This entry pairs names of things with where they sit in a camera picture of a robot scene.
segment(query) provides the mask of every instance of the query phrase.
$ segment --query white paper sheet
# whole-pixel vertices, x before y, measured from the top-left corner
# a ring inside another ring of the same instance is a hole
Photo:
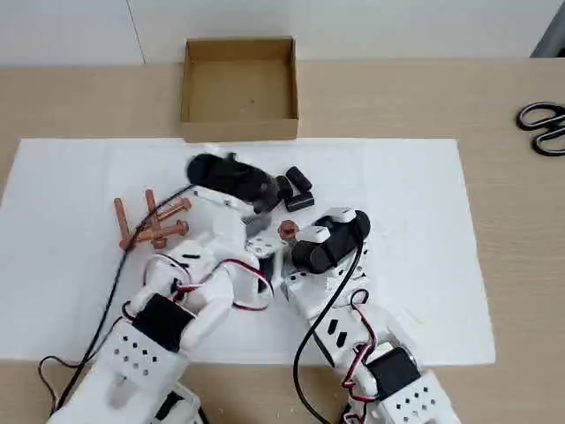
[[[112,201],[130,223],[186,184],[185,164],[208,146],[181,140],[22,140],[0,207],[0,358],[78,358],[94,333],[121,251]],[[222,145],[280,174],[296,164],[316,206],[292,214],[308,224],[332,206],[372,221],[370,276],[379,302],[407,329],[427,366],[494,361],[476,241],[454,140],[300,139]],[[274,212],[274,225],[288,214]],[[112,317],[139,289],[147,247],[124,270]],[[305,327],[277,294],[262,314],[232,311],[195,361],[290,364]],[[314,346],[304,363],[322,364]]]

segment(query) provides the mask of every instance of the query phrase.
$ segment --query white robotic arm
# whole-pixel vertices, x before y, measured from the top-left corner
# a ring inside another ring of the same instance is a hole
[[[147,262],[142,289],[49,424],[205,422],[198,397],[178,382],[192,350],[233,305],[261,309],[273,293],[260,289],[259,259],[245,250],[247,205],[197,188],[191,219],[201,230]]]
[[[460,421],[434,373],[418,368],[411,354],[414,342],[391,314],[374,303],[366,276],[368,227],[362,212],[333,208],[299,232],[290,251],[298,270],[283,284],[287,298],[312,327],[343,276],[355,267],[313,333],[349,391],[344,422],[457,424]],[[355,263],[357,249],[361,251]]]

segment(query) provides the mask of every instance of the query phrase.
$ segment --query light wood tabletop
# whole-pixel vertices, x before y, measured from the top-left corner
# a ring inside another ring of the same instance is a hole
[[[178,136],[181,74],[176,64],[0,69],[0,189],[21,137]],[[558,59],[298,64],[302,137],[459,139],[497,347],[493,366],[438,371],[466,423],[562,422],[565,159],[535,155],[514,115],[528,102],[565,103],[564,75]],[[3,424],[46,420],[35,367],[0,363]],[[59,388],[67,375],[49,369]],[[313,422],[286,367],[197,366],[185,378],[212,423]],[[331,370],[308,368],[303,380],[337,418],[344,398]]]

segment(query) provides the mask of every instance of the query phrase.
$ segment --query open cardboard box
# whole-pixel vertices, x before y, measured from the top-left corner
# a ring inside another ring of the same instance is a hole
[[[186,141],[288,140],[298,134],[292,38],[186,42]]]

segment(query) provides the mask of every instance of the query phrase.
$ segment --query black scissors handle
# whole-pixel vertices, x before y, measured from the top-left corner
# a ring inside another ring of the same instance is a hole
[[[537,121],[529,121],[528,115],[534,110],[551,112],[550,117],[544,117]],[[546,141],[557,139],[565,135],[565,107],[551,102],[535,102],[521,109],[516,115],[516,125],[524,131],[546,129],[547,131],[533,138],[531,148],[543,156],[564,156],[565,148],[546,148]]]
[[[565,126],[556,126],[552,131],[544,132],[531,141],[531,148],[543,156],[565,156],[565,148],[545,148],[544,143],[548,140],[565,136]]]
[[[553,112],[551,117],[544,117],[538,121],[528,122],[526,119],[528,114],[534,110],[543,110]],[[539,130],[540,128],[551,129],[561,122],[565,121],[565,107],[551,102],[535,102],[529,104],[516,115],[516,125],[524,131]]]

